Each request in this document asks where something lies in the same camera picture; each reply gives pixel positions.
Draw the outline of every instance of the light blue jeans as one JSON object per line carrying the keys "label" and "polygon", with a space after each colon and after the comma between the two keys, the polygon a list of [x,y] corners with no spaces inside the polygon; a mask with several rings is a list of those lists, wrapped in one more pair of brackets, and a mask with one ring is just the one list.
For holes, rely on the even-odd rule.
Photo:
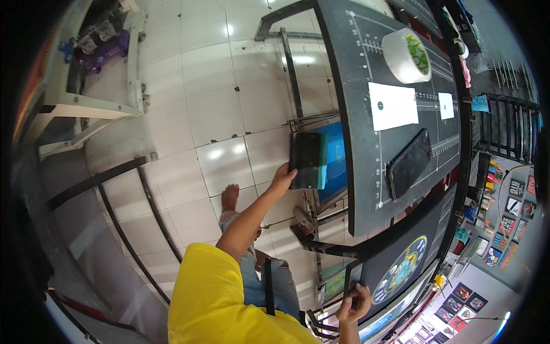
{"label": "light blue jeans", "polygon": [[[222,214],[220,220],[223,220],[224,217],[228,215],[226,214],[226,216],[224,216],[224,214]],[[219,223],[222,233],[237,215],[238,213],[235,212],[235,215]],[[260,281],[256,273],[256,250],[254,249],[254,242],[252,242],[250,248],[241,257],[239,265],[243,276],[244,304],[265,307],[265,264],[262,265],[262,279]],[[298,295],[296,294],[296,285],[294,284],[292,273],[288,268],[288,262],[286,260],[272,260],[271,281],[273,285],[273,302],[275,309],[289,314],[300,321],[300,304],[298,302]]]}

